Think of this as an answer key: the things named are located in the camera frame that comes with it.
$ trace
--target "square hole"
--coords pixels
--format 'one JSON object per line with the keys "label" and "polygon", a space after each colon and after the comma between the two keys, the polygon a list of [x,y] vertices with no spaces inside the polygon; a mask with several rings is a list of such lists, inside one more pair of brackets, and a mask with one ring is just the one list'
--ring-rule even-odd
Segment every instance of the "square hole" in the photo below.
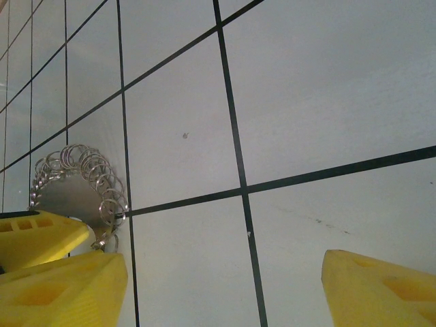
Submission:
{"label": "square hole", "polygon": [[55,301],[68,288],[63,283],[41,282],[28,287],[19,296],[17,296],[13,305],[49,305]]}
{"label": "square hole", "polygon": [[0,233],[2,232],[12,232],[11,223],[0,223]]}
{"label": "square hole", "polygon": [[30,230],[32,228],[29,220],[18,220],[17,225],[21,230]]}
{"label": "square hole", "polygon": [[38,227],[53,226],[53,221],[51,219],[48,219],[48,218],[36,219],[36,225]]}

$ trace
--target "tile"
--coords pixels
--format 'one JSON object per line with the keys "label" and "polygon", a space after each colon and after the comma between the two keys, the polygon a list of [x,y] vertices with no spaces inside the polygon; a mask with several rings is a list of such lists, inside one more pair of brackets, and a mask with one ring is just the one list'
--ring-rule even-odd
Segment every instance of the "tile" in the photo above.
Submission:
{"label": "tile", "polygon": [[121,88],[115,0],[106,2],[67,51],[70,123]]}
{"label": "tile", "polygon": [[0,60],[0,110],[6,106],[7,57]]}
{"label": "tile", "polygon": [[32,2],[31,0],[9,0],[9,2],[9,43],[11,44],[14,38],[18,35],[18,32],[29,19],[32,10]]}
{"label": "tile", "polygon": [[239,186],[216,35],[126,91],[133,208]]}
{"label": "tile", "polygon": [[0,113],[0,170],[4,168],[5,159],[5,124],[6,124],[6,110]]}
{"label": "tile", "polygon": [[121,96],[70,127],[68,137],[70,144],[85,144],[98,149],[126,187]]}
{"label": "tile", "polygon": [[64,9],[63,1],[44,0],[33,15],[33,74],[65,43]]}
{"label": "tile", "polygon": [[31,26],[27,24],[9,49],[7,100],[10,101],[31,78]]}
{"label": "tile", "polygon": [[242,7],[251,3],[251,0],[219,0],[221,19],[224,20]]}
{"label": "tile", "polygon": [[9,12],[9,1],[0,12],[0,58],[7,50],[7,13]]}
{"label": "tile", "polygon": [[67,37],[93,13],[103,0],[67,0]]}
{"label": "tile", "polygon": [[33,9],[33,13],[35,13],[35,11],[38,9],[38,5],[42,2],[42,0],[32,0],[32,9]]}
{"label": "tile", "polygon": [[227,25],[248,183],[433,146],[435,15],[421,0],[277,0]]}
{"label": "tile", "polygon": [[327,249],[436,273],[436,159],[250,195],[270,326],[332,326]]}
{"label": "tile", "polygon": [[8,165],[30,150],[30,86],[7,107],[6,154]]}
{"label": "tile", "polygon": [[29,156],[5,170],[3,212],[24,211],[29,206]]}
{"label": "tile", "polygon": [[141,326],[259,326],[240,197],[134,217]]}
{"label": "tile", "polygon": [[65,49],[33,80],[32,147],[67,125],[65,95]]}
{"label": "tile", "polygon": [[121,1],[126,84],[214,26],[212,1]]}

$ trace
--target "yellow object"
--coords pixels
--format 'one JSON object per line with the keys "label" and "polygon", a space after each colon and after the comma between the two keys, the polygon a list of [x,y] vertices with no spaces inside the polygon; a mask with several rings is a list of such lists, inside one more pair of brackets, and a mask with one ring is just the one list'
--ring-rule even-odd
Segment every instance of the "yellow object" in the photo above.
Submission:
{"label": "yellow object", "polygon": [[436,276],[329,250],[322,283],[336,327],[436,326]]}
{"label": "yellow object", "polygon": [[93,251],[0,275],[0,326],[116,326],[123,256]]}
{"label": "yellow object", "polygon": [[44,211],[0,219],[0,266],[8,273],[61,259],[88,235],[85,223]]}

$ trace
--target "black grout line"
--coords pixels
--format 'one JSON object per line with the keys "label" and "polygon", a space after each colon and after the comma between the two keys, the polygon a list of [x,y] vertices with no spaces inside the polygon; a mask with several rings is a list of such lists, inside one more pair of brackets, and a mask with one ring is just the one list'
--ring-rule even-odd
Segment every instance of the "black grout line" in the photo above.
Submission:
{"label": "black grout line", "polygon": [[[20,93],[30,84],[30,82],[36,78],[40,72],[53,60],[53,58],[62,50],[62,48],[67,46],[67,43],[69,41],[71,41],[71,39],[83,28],[83,26],[86,25],[86,23],[98,12],[98,10],[107,2],[108,0],[103,0],[102,3],[100,3],[100,5],[91,13],[91,15],[74,31],[73,34],[70,35],[70,37],[65,41],[65,43],[49,58],[49,60],[47,60],[47,62],[45,64],[43,64],[43,66],[36,72],[36,74],[34,76],[31,77],[31,80],[28,81],[21,90],[19,90],[19,92],[17,92],[17,94],[15,94],[13,96],[13,98],[8,101],[5,105],[4,108],[2,108],[0,110],[0,113],[2,113],[7,106],[9,106],[9,104],[15,100],[16,97],[18,97],[20,95]],[[248,11],[249,9],[255,7],[257,4],[259,4],[261,1],[253,1],[252,3],[249,3],[248,5],[246,5],[245,7],[243,7],[242,9],[240,9],[239,11],[237,11],[236,13],[234,13],[233,15],[231,15],[229,18],[227,18],[225,20],[225,22],[223,22],[223,26],[228,24],[229,22],[232,22],[234,19],[238,18],[240,15],[244,14],[246,11]],[[162,68],[164,65],[166,65],[167,63],[169,63],[170,61],[172,61],[173,59],[177,58],[178,56],[180,56],[182,53],[188,51],[190,48],[192,48],[193,46],[195,46],[196,44],[200,43],[202,40],[208,38],[209,36],[211,36],[214,32],[217,31],[217,26],[212,27],[211,29],[209,29],[208,31],[206,31],[205,33],[203,33],[202,35],[200,35],[199,37],[197,37],[196,39],[194,39],[193,41],[191,41],[190,43],[186,44],[185,46],[183,46],[180,50],[176,51],[175,53],[171,54],[169,57],[167,57],[166,59],[164,59],[163,61],[161,61],[160,63],[158,63],[156,66],[152,67],[150,70],[146,71],[145,73],[143,73],[142,75],[140,75],[139,77],[135,78],[134,80],[132,80],[129,84],[127,84],[124,88],[124,91],[130,89],[132,86],[134,86],[135,84],[138,84],[141,80],[143,80],[144,78],[146,78],[147,76],[151,75],[153,72],[157,71],[159,68]]]}
{"label": "black grout line", "polygon": [[[63,2],[65,29],[65,126],[68,125],[68,43],[67,43],[67,0]],[[65,145],[68,145],[68,129],[65,131]]]}
{"label": "black grout line", "polygon": [[[33,13],[33,1],[31,1],[31,12]],[[30,76],[33,75],[33,15],[30,16]],[[32,104],[33,104],[33,81],[30,82],[30,115],[29,115],[29,152],[32,149]],[[29,187],[32,186],[32,154],[29,154]]]}
{"label": "black grout line", "polygon": [[108,102],[112,101],[115,97],[119,96],[121,94],[121,90],[115,92],[114,94],[112,94],[110,97],[108,97],[107,99],[105,99],[103,102],[100,102],[98,105],[96,105],[94,108],[92,108],[91,110],[88,110],[87,112],[85,112],[82,116],[78,117],[76,120],[72,121],[70,124],[68,124],[67,126],[65,126],[64,128],[60,129],[59,131],[57,131],[56,133],[54,133],[53,135],[51,135],[51,137],[47,138],[45,141],[39,143],[37,146],[35,146],[34,148],[32,148],[30,151],[26,152],[24,155],[21,155],[21,157],[19,157],[18,159],[15,159],[13,162],[11,162],[9,165],[7,165],[6,167],[4,167],[2,170],[0,170],[0,172],[7,170],[9,168],[11,168],[13,165],[15,165],[16,163],[18,163],[19,161],[23,160],[25,157],[27,157],[29,154],[31,154],[32,152],[35,152],[36,150],[38,150],[39,148],[41,148],[42,146],[44,146],[45,144],[49,143],[51,140],[53,140],[54,138],[56,138],[57,136],[61,135],[63,132],[65,132],[67,129],[71,128],[72,126],[74,126],[75,124],[77,124],[78,122],[82,121],[83,119],[87,118],[90,114],[94,113],[95,111],[97,111],[98,109],[100,109],[102,106],[104,106],[105,104],[107,104]]}
{"label": "black grout line", "polygon": [[229,189],[227,191],[206,194],[205,196],[196,196],[194,198],[173,201],[165,204],[158,204],[157,206],[149,206],[146,208],[132,210],[129,214],[132,216],[144,215],[146,213],[155,213],[157,211],[170,210],[175,208],[181,208],[183,206],[192,206],[194,204],[200,204],[205,202],[211,202],[215,200],[222,200],[227,198],[233,198],[235,196],[240,196],[240,188]]}
{"label": "black grout line", "polygon": [[222,22],[222,27],[226,26],[227,24],[231,23],[233,20],[237,19],[238,17],[242,16],[249,10],[253,9],[255,6],[257,6],[259,3],[263,2],[264,0],[254,0],[250,2],[248,5],[245,5],[241,9],[239,9],[237,12],[231,14],[228,16],[225,20]]}
{"label": "black grout line", "polygon": [[[233,15],[226,18],[222,22],[222,26],[232,22],[234,19],[236,19],[240,15],[244,14],[246,11],[250,10],[251,8],[255,7],[257,4],[261,3],[262,1],[259,1],[259,0],[252,1],[251,3],[249,3],[248,5],[246,5],[245,7],[243,7],[242,9],[237,11],[236,13],[234,13]],[[83,27],[85,22],[78,28],[78,30]],[[58,131],[56,134],[52,135],[47,140],[43,141],[41,144],[37,145],[35,148],[31,149],[29,152],[25,153],[24,155],[22,155],[21,157],[19,157],[15,161],[13,161],[7,167],[4,167],[4,169],[0,170],[0,173],[4,173],[8,168],[12,167],[14,164],[16,164],[20,160],[24,159],[27,155],[38,150],[40,147],[42,147],[46,143],[50,142],[53,138],[57,137],[62,132],[66,131],[67,128],[70,128],[71,126],[75,125],[79,121],[83,120],[84,118],[86,118],[86,116],[89,116],[90,114],[95,112],[97,109],[101,108],[104,104],[107,104],[109,101],[114,99],[116,96],[120,95],[122,93],[122,91],[128,90],[130,87],[134,86],[135,84],[140,82],[142,79],[146,78],[147,76],[149,76],[150,74],[152,74],[153,72],[158,70],[160,67],[163,67],[165,64],[169,63],[171,60],[175,59],[177,56],[181,55],[185,51],[187,51],[190,48],[192,48],[193,46],[195,46],[197,43],[201,42],[202,40],[204,40],[208,36],[212,35],[216,30],[217,30],[217,27],[213,27],[212,29],[208,30],[206,33],[202,34],[200,37],[198,37],[194,41],[192,41],[189,44],[187,44],[186,46],[184,46],[179,51],[170,55],[168,58],[164,59],[161,63],[157,64],[155,67],[151,68],[149,71],[147,71],[143,75],[139,76],[138,78],[136,78],[135,80],[130,82],[127,86],[125,86],[124,90],[119,90],[116,93],[112,94],[110,97],[105,99],[102,103],[100,103],[100,104],[96,105],[96,107],[90,109],[88,112],[86,112],[85,114],[83,114],[82,116],[77,118],[75,121],[73,121],[72,123],[70,123],[69,125],[64,127],[62,130]],[[430,158],[434,158],[434,157],[436,157],[436,146],[430,146],[428,148],[417,149],[417,150],[408,151],[408,152],[404,152],[404,153],[398,153],[398,154],[394,154],[394,155],[388,155],[385,157],[379,157],[376,159],[360,161],[358,163],[351,163],[348,165],[333,167],[333,168],[329,168],[329,169],[325,169],[325,170],[320,170],[317,172],[310,172],[308,174],[291,176],[291,177],[287,177],[287,178],[281,178],[281,179],[275,180],[275,181],[268,181],[268,182],[264,182],[264,183],[250,185],[250,186],[247,186],[247,189],[248,189],[247,191],[248,191],[248,193],[268,191],[270,189],[276,189],[279,187],[287,187],[287,186],[301,184],[301,183],[309,183],[312,181],[322,180],[325,178],[332,178],[332,177],[336,177],[336,176],[343,176],[346,174],[364,172],[367,170],[374,170],[374,169],[378,169],[378,168],[394,166],[394,165],[398,165],[398,164],[404,164],[404,163],[419,161],[419,160],[423,160],[423,159],[430,159]],[[5,155],[3,156],[3,165],[4,165],[4,163],[5,163]],[[175,201],[175,202],[169,202],[166,204],[159,204],[157,206],[151,206],[151,207],[146,207],[146,208],[140,208],[140,209],[136,209],[134,211],[131,211],[129,214],[132,216],[143,215],[146,213],[152,213],[152,212],[167,210],[167,209],[171,209],[171,208],[178,208],[178,207],[182,207],[182,206],[189,206],[189,205],[193,205],[193,204],[199,204],[199,203],[203,203],[203,202],[219,200],[222,198],[230,198],[230,197],[239,196],[239,195],[241,195],[240,189],[231,189],[231,190],[227,190],[227,191],[223,191],[223,192],[219,192],[219,193],[208,194],[205,196],[199,196],[196,198],[185,199],[185,200],[180,200],[180,201]]]}
{"label": "black grout line", "polygon": [[254,288],[256,292],[256,299],[258,302],[258,311],[261,327],[268,327],[268,320],[266,318],[266,307],[264,301],[264,290],[262,288],[262,278],[260,276],[258,250],[256,247],[255,234],[253,229],[253,220],[251,218],[250,200],[247,189],[247,177],[245,176],[244,160],[242,148],[240,145],[240,137],[238,130],[238,121],[236,118],[236,109],[234,105],[232,81],[230,78],[230,69],[227,58],[227,50],[225,48],[223,25],[221,21],[221,13],[219,11],[218,0],[213,0],[213,8],[215,11],[215,21],[217,23],[219,51],[221,54],[221,63],[223,66],[223,75],[225,82],[225,91],[227,93],[227,101],[230,114],[230,123],[232,125],[233,143],[236,155],[236,165],[238,166],[240,192],[243,200],[245,226],[247,228],[247,238],[251,257],[251,267],[253,270]]}
{"label": "black grout line", "polygon": [[[7,7],[7,44],[9,44],[9,26],[10,26],[10,19],[11,19],[11,5],[10,2],[8,3]],[[6,50],[6,103],[7,103],[7,86],[9,82],[9,50]],[[7,110],[5,111],[5,135],[4,135],[4,145],[3,145],[3,185],[1,186],[2,192],[1,192],[1,212],[4,211],[4,204],[5,204],[5,179],[6,179],[6,127],[7,127]]]}
{"label": "black grout line", "polygon": [[[192,48],[193,46],[195,46],[196,44],[200,43],[202,40],[206,39],[208,36],[212,35],[215,31],[216,31],[216,27],[213,27],[212,29],[209,29],[207,32],[203,33],[201,36],[197,37],[194,41],[188,43],[186,46],[184,46],[183,48],[181,48],[180,50],[176,51],[175,53],[171,54],[169,57],[167,57],[166,59],[164,59],[163,61],[161,61],[160,63],[158,63],[155,67],[152,67],[150,70],[148,70],[147,72],[143,73],[143,75],[139,76],[138,78],[136,78],[135,80],[131,81],[128,85],[126,85],[124,87],[124,89],[120,89],[117,92],[113,93],[111,96],[107,97],[105,100],[103,100],[102,102],[100,102],[98,105],[96,105],[94,108],[88,110],[87,112],[85,112],[82,116],[78,117],[75,121],[72,121],[70,124],[68,124],[67,126],[65,126],[64,128],[62,128],[61,130],[59,130],[58,132],[56,132],[55,134],[51,135],[51,137],[47,138],[45,141],[43,141],[42,143],[40,143],[39,145],[37,145],[35,148],[31,149],[31,151],[25,153],[24,155],[22,155],[21,157],[19,157],[18,159],[16,159],[15,161],[13,161],[12,163],[10,163],[7,167],[4,167],[4,169],[0,170],[6,170],[8,168],[10,168],[11,166],[13,166],[14,164],[16,164],[17,162],[19,162],[21,159],[25,158],[29,153],[32,153],[35,150],[38,150],[41,146],[47,144],[48,142],[50,142],[52,139],[56,138],[58,135],[62,134],[63,132],[65,132],[67,129],[71,128],[72,126],[74,126],[75,124],[77,124],[79,121],[83,120],[84,118],[88,117],[90,114],[92,114],[93,112],[95,112],[96,110],[98,110],[99,108],[101,108],[102,106],[104,106],[105,104],[107,104],[109,101],[111,101],[112,99],[114,99],[115,97],[117,97],[118,95],[120,95],[122,92],[130,89],[131,87],[133,87],[135,84],[139,83],[141,80],[143,80],[144,78],[146,78],[147,76],[151,75],[153,72],[157,71],[159,68],[163,67],[164,65],[166,65],[167,63],[169,63],[171,60],[177,58],[178,56],[180,56],[181,54],[183,54],[184,52],[188,51],[190,48]],[[48,62],[46,64],[44,64],[44,66],[38,71],[38,73],[36,73],[36,75],[34,77],[36,77],[41,71],[42,69],[45,68],[45,66],[47,66]],[[27,83],[15,96],[15,97],[21,93],[21,91],[28,85],[29,83]]]}
{"label": "black grout line", "polygon": [[[42,1],[40,3],[38,3],[38,5],[36,6],[36,9],[38,9],[38,7],[41,5]],[[36,9],[33,10],[33,3],[31,3],[31,15],[30,17],[28,17],[28,19],[26,20],[26,22],[24,23],[24,25],[21,27],[21,29],[18,31],[18,33],[15,35],[14,39],[12,40],[11,44],[9,44],[9,36],[7,37],[8,41],[7,41],[7,49],[6,51],[1,55],[0,60],[2,60],[2,58],[5,56],[6,52],[9,50],[9,48],[12,46],[12,44],[14,44],[15,40],[17,39],[17,37],[21,34],[22,30],[26,27],[27,23],[30,21],[31,17],[33,17],[33,14],[36,12]]]}
{"label": "black grout line", "polygon": [[205,40],[206,38],[208,38],[209,36],[211,36],[213,33],[215,33],[217,31],[217,27],[214,26],[211,29],[209,29],[208,31],[204,32],[202,35],[200,35],[199,37],[197,37],[196,39],[190,41],[190,43],[186,44],[185,46],[183,46],[180,50],[177,50],[175,53],[171,54],[169,57],[165,58],[163,61],[161,61],[160,63],[158,63],[156,66],[152,67],[151,69],[147,70],[145,73],[139,75],[137,78],[135,78],[134,80],[132,80],[129,84],[127,84],[125,86],[124,91],[130,89],[132,86],[134,86],[135,84],[138,84],[141,80],[143,80],[144,78],[146,78],[147,76],[150,76],[152,73],[156,72],[159,68],[162,68],[164,65],[166,65],[167,63],[169,63],[170,61],[174,60],[175,58],[177,58],[178,56],[180,56],[181,54],[183,54],[184,52],[188,51],[190,48],[192,48],[193,46],[199,44],[201,41]]}
{"label": "black grout line", "polygon": [[[131,208],[131,187],[130,187],[130,167],[129,167],[129,143],[127,138],[127,115],[125,108],[125,87],[124,87],[124,60],[123,60],[123,37],[121,33],[121,6],[120,0],[116,0],[116,17],[118,20],[118,41],[119,41],[119,60],[120,60],[120,80],[121,80],[121,101],[123,109],[123,137],[124,137],[124,155],[125,155],[125,176],[127,186],[127,203]],[[134,303],[135,303],[135,321],[136,326],[140,326],[139,302],[138,302],[138,282],[136,276],[136,256],[135,256],[135,239],[134,239],[134,222],[132,215],[129,215],[129,233],[130,233],[130,251],[131,251],[131,274],[133,279]]]}
{"label": "black grout line", "polygon": [[66,46],[66,44],[71,41],[71,39],[83,28],[83,26],[86,25],[87,22],[90,21],[90,19],[92,17],[94,17],[94,15],[98,12],[98,10],[103,7],[103,5],[107,2],[108,0],[103,0],[103,2],[97,7],[97,9],[95,9],[92,14],[74,31],[74,33],[68,38],[68,40],[62,44],[62,46],[56,50],[56,52],[49,58],[49,60],[47,60],[47,62],[45,64],[43,64],[43,66],[36,72],[36,74],[34,76],[31,77],[30,81],[28,81],[22,88],[21,90],[19,90],[19,92],[17,92],[17,94],[15,94],[15,96],[8,102],[6,102],[6,106],[4,108],[2,108],[0,110],[0,114],[7,108],[7,106],[9,106],[11,104],[11,102],[13,102],[15,100],[16,97],[18,97],[20,95],[20,93],[31,83],[32,80],[34,80],[41,72],[42,70],[53,60],[53,58],[56,57],[56,55]]}
{"label": "black grout line", "polygon": [[[432,158],[436,158],[436,146],[430,146],[428,148],[397,153],[395,155],[387,155],[385,157],[360,161],[360,162],[351,163],[348,165],[333,167],[324,170],[318,170],[316,172],[310,172],[307,174],[282,178],[275,181],[268,181],[265,183],[249,185],[247,186],[247,188],[248,188],[248,193],[251,194],[251,193],[257,193],[262,191],[269,191],[271,189],[321,181],[327,178],[334,178],[334,177],[344,176],[348,174],[365,172],[367,170],[376,170],[379,168],[396,166],[400,164],[406,164],[414,161],[420,161],[420,160],[432,159]],[[205,196],[198,196],[195,198],[189,198],[189,199],[179,200],[175,202],[158,204],[156,206],[139,208],[139,209],[132,210],[130,214],[132,216],[144,215],[147,213],[155,213],[157,211],[180,208],[182,206],[192,206],[204,202],[233,198],[235,196],[240,196],[240,195],[241,195],[240,189],[230,189],[218,193],[207,194]]]}
{"label": "black grout line", "polygon": [[249,193],[268,191],[280,187],[287,187],[291,185],[309,183],[313,181],[320,181],[326,178],[354,174],[357,172],[365,172],[367,170],[374,170],[374,169],[385,168],[389,166],[406,164],[409,162],[419,161],[423,159],[430,159],[434,157],[436,157],[436,146],[430,146],[428,148],[397,153],[395,155],[387,155],[385,157],[360,161],[356,163],[350,163],[344,166],[338,166],[329,169],[318,170],[316,172],[310,172],[307,174],[301,174],[297,176],[277,179],[275,181],[259,183],[252,186],[248,186],[248,190]]}

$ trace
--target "yellow plastic block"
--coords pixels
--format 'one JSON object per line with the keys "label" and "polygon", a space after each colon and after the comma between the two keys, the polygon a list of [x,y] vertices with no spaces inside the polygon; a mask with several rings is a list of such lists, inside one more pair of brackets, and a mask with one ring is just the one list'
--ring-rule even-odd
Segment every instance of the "yellow plastic block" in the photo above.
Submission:
{"label": "yellow plastic block", "polygon": [[116,326],[123,256],[94,251],[0,275],[0,326]]}
{"label": "yellow plastic block", "polygon": [[329,250],[322,283],[336,327],[436,326],[436,276]]}
{"label": "yellow plastic block", "polygon": [[61,259],[88,235],[85,223],[44,211],[0,219],[0,266],[8,273]]}

